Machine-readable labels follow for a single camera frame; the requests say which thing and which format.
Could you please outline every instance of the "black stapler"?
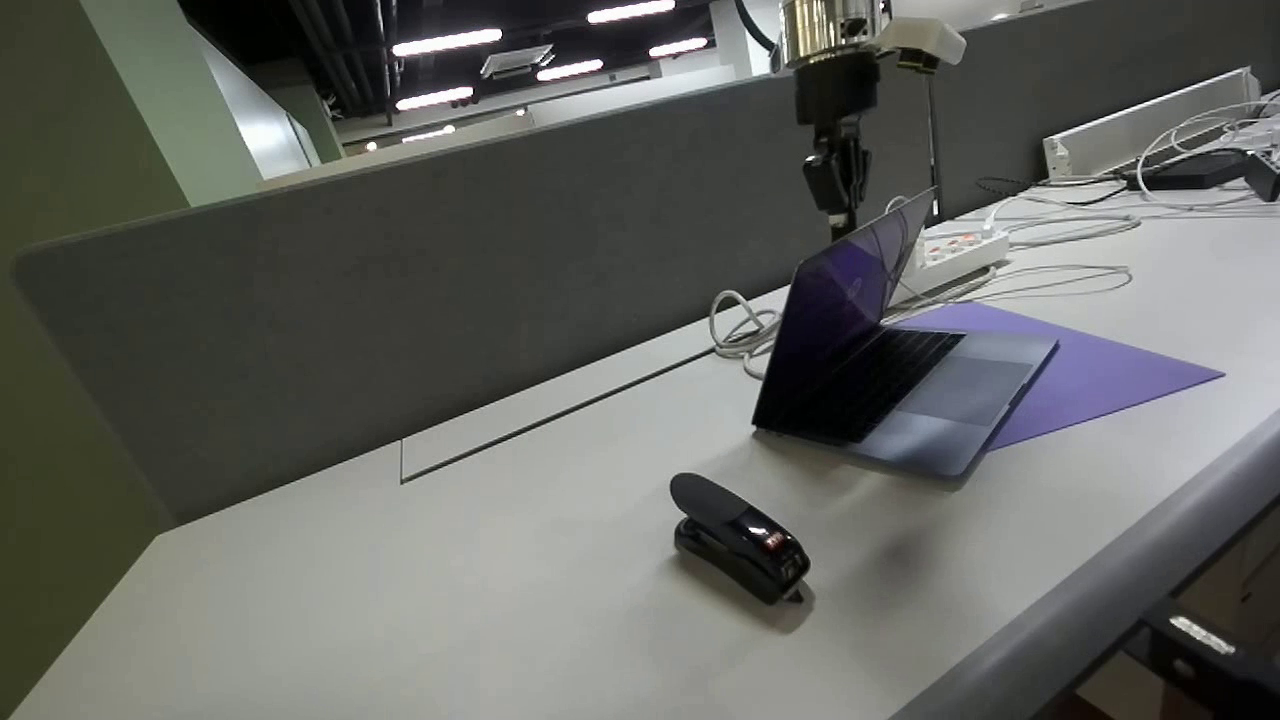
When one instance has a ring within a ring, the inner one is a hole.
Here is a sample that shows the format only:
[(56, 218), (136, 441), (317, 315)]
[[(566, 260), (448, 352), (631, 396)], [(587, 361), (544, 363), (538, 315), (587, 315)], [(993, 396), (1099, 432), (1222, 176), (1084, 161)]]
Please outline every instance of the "black stapler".
[(693, 474), (670, 477), (670, 500), (683, 511), (676, 526), (678, 552), (717, 563), (764, 606), (796, 591), (808, 558), (782, 526)]

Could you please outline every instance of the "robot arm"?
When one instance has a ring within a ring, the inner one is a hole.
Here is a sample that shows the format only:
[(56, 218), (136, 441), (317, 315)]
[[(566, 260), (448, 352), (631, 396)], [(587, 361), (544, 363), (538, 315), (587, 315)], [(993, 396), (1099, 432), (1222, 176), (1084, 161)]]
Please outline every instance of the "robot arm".
[(935, 74), (963, 62), (963, 38), (935, 22), (888, 22), (888, 0), (789, 0), (789, 65), (796, 74), (796, 121), (811, 128), (805, 182), (830, 237), (856, 227), (872, 176), (860, 118), (875, 109), (880, 62)]

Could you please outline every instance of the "gray partition wall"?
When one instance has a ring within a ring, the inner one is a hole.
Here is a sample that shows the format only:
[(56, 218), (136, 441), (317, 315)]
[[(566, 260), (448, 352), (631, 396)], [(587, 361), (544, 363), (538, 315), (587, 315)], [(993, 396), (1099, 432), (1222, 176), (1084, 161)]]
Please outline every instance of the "gray partition wall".
[[(1274, 0), (1090, 0), (973, 32), (941, 75), (944, 202), (1039, 135), (1220, 67), (1280, 74)], [(888, 74), (875, 192), (922, 183)], [(824, 246), (789, 75), (337, 176), (36, 251), (18, 285), (176, 521), (782, 285)]]

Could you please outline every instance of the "white table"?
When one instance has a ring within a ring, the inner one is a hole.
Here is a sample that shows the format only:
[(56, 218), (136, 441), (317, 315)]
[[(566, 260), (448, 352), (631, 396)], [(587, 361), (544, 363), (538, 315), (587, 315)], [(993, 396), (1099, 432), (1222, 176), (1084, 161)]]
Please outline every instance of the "white table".
[[(993, 454), (963, 490), (757, 435), (757, 379), (712, 355), (678, 363), (703, 347), (693, 323), (159, 537), (16, 718), (929, 718), (935, 679), (973, 688), (1008, 667), (999, 655), (1054, 652), (1008, 640), (1280, 407), (1274, 222), (1161, 222), (1022, 257), (1128, 266), (1134, 285), (993, 305), (1228, 375)], [(678, 368), (400, 483), (666, 363)], [(758, 609), (676, 562), (676, 474), (782, 521), (814, 563), (811, 609)]]

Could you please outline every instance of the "purple folder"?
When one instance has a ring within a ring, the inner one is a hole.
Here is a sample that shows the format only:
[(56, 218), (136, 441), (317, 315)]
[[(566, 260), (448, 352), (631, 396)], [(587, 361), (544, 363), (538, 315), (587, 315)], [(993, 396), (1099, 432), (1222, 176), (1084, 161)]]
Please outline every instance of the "purple folder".
[(903, 327), (1042, 338), (1059, 343), (1039, 379), (993, 441), (993, 448), (1022, 444), (1222, 375), (1200, 363), (985, 305), (947, 305), (922, 315), (909, 315)]

